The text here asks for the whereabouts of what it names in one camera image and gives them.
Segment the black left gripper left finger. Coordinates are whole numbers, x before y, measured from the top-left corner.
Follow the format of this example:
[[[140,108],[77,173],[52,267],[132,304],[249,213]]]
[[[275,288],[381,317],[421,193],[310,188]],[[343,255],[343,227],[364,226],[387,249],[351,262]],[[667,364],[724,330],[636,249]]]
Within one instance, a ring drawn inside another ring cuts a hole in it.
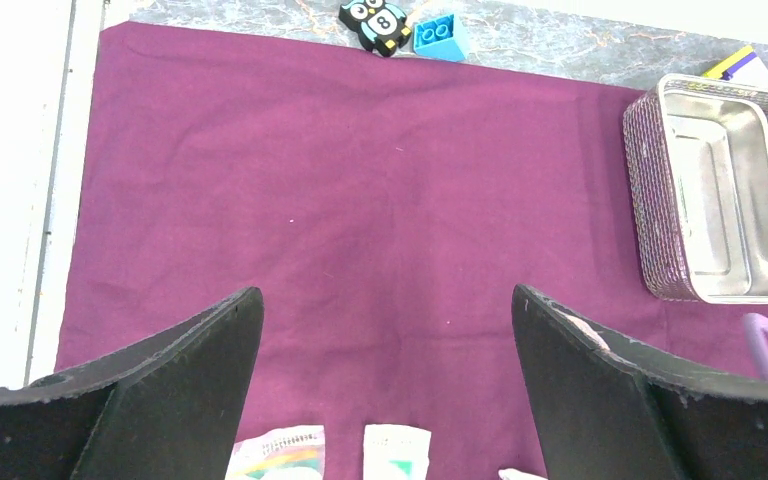
[[[221,479],[264,322],[255,287],[96,360],[0,388],[0,479]]]

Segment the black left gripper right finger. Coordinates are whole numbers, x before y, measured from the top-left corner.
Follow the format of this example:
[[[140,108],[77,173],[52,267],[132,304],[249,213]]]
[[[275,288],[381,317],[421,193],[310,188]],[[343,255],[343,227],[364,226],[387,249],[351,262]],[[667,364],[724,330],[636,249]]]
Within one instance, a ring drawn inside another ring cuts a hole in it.
[[[704,366],[512,294],[519,362],[552,479],[768,479],[768,382]]]

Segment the metal mesh instrument tray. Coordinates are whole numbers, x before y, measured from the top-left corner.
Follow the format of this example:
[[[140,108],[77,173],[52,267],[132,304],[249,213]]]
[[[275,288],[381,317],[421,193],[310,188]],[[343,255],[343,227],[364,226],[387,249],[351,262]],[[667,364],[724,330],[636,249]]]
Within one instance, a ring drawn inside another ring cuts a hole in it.
[[[622,131],[645,284],[662,299],[703,301],[692,292],[689,283],[667,153],[663,96],[671,90],[748,100],[761,108],[768,125],[768,88],[668,74],[636,99],[623,115]]]

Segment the suture packet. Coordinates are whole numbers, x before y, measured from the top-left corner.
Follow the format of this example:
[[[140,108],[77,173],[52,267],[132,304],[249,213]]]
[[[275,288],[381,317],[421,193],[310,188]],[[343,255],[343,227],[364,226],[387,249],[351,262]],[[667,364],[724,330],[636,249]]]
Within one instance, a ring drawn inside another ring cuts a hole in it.
[[[364,428],[364,480],[425,480],[432,433],[409,425],[370,424]]]

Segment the purple cloth wrap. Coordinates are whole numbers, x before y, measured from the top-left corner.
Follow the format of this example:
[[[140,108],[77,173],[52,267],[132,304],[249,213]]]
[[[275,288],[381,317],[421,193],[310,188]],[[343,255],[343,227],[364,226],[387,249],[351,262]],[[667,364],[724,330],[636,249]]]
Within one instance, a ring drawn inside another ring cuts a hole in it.
[[[750,375],[741,305],[654,296],[626,163],[638,92],[355,48],[124,23],[100,38],[58,369],[256,286],[240,437],[321,424],[361,475],[370,423],[431,434],[433,479],[545,471],[518,284]]]

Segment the white gauze wad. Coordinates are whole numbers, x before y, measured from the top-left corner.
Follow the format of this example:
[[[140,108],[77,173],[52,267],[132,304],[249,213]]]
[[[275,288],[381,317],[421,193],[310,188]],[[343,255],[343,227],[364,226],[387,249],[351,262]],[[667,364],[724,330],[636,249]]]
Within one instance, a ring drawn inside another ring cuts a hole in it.
[[[547,480],[545,477],[522,472],[515,468],[505,468],[498,471],[500,480]]]

